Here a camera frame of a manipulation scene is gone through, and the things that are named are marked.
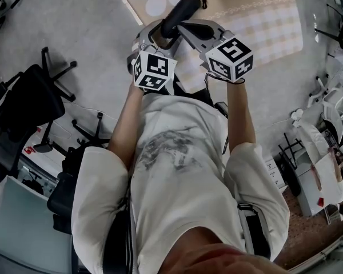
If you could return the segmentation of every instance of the concrete floor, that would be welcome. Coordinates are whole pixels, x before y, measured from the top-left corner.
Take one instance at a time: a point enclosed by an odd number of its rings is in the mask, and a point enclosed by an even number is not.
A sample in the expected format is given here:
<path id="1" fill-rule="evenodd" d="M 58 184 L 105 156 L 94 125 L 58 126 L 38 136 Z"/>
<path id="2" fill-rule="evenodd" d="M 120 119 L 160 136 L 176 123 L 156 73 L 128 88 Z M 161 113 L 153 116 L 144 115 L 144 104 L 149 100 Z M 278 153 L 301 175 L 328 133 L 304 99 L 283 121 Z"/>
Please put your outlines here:
<path id="1" fill-rule="evenodd" d="M 318 28 L 336 33 L 336 16 L 330 19 L 325 4 L 333 0 L 297 0 L 301 18 L 304 49 L 253 70 L 246 77 L 250 111 L 258 141 L 264 149 L 277 152 L 283 132 L 290 130 L 290 112 L 305 107 L 308 94 L 317 86 L 316 75 L 324 75 L 329 41 Z M 105 135 L 117 122 L 126 98 L 131 77 L 126 57 L 131 42 L 140 31 L 121 0 L 22 0 L 7 14 L 0 31 L 0 76 L 8 80 L 19 71 L 41 62 L 41 49 L 48 46 L 55 66 L 63 61 L 78 61 L 73 72 L 60 82 L 77 96 L 76 104 L 101 110 Z M 334 75 L 337 65 L 331 63 Z M 213 99 L 226 99 L 226 87 L 217 84 Z M 90 131 L 97 124 L 97 112 L 66 104 L 66 115 L 57 120 L 70 134 L 53 126 L 53 140 L 64 148 L 75 145 L 79 134 L 71 126 L 73 118 Z"/>

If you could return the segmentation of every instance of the plaid pattern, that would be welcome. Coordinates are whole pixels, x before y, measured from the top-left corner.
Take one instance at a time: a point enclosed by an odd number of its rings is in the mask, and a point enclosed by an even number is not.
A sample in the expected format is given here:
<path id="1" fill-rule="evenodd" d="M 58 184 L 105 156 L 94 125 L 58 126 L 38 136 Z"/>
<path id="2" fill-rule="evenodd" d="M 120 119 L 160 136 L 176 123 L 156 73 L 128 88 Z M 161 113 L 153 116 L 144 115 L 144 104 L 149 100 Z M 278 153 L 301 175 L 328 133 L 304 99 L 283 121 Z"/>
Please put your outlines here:
<path id="1" fill-rule="evenodd" d="M 216 19 L 225 29 L 242 35 L 254 52 L 254 67 L 302 50 L 300 18 L 295 2 L 269 5 L 243 14 L 223 15 Z M 198 51 L 182 41 L 175 59 L 176 75 L 186 92 L 205 88 L 206 70 L 200 66 Z"/>

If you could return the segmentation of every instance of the floral tablecloth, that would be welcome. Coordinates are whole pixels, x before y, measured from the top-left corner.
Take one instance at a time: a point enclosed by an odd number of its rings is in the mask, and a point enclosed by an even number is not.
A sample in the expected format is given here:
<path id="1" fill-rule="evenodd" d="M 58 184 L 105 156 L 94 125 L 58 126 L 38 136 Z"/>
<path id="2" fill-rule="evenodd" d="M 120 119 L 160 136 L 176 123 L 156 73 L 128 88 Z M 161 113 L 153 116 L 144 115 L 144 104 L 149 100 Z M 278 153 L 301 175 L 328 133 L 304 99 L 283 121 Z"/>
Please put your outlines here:
<path id="1" fill-rule="evenodd" d="M 144 25 L 167 16 L 179 0 L 127 0 Z M 302 32 L 295 0 L 207 0 L 194 18 L 210 19 L 240 34 L 254 51 L 258 67 L 302 50 Z M 206 70 L 198 52 L 182 42 L 175 59 L 176 75 L 187 92 L 205 87 Z"/>

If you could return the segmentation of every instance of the shirt sleeve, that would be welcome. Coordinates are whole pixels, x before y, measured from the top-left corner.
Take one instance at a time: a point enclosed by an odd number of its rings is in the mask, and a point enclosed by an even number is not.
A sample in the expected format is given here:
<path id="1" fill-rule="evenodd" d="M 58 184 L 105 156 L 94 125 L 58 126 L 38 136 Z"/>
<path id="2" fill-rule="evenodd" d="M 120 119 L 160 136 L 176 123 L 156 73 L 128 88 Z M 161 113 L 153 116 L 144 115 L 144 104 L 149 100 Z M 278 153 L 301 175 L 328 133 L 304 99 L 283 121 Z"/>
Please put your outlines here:
<path id="1" fill-rule="evenodd" d="M 128 172 L 117 155 L 98 147 L 85 149 L 77 180 L 71 230 L 74 248 L 92 274 L 102 274 L 102 257 Z"/>
<path id="2" fill-rule="evenodd" d="M 226 165 L 224 182 L 232 194 L 236 184 L 241 199 L 256 206 L 264 214 L 272 241 L 273 261 L 288 236 L 289 209 L 268 174 L 261 146 L 243 143 L 235 147 Z"/>

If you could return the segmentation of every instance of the black pants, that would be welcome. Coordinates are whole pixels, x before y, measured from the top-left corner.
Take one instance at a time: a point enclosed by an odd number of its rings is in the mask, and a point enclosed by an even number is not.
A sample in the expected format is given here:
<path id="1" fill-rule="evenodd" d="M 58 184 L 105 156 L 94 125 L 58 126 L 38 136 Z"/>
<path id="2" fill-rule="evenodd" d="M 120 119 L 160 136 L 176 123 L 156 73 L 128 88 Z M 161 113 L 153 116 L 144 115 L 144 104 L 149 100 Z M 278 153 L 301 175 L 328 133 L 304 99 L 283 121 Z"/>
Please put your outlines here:
<path id="1" fill-rule="evenodd" d="M 177 84 L 177 82 L 179 82 L 179 79 L 175 76 L 174 80 L 173 80 L 174 95 L 184 96 L 186 98 L 193 98 L 193 99 L 199 100 L 199 101 L 204 102 L 204 103 L 208 104 L 209 106 L 213 107 L 213 102 L 212 102 L 212 99 L 210 96 L 210 92 L 208 91 L 207 88 L 199 90 L 193 94 L 188 94 L 188 93 L 184 92 L 184 90 L 182 88 L 180 88 L 180 86 Z M 165 86 L 158 91 L 147 90 L 145 92 L 145 94 L 150 94 L 150 93 L 170 95 L 170 93 L 167 91 Z"/>

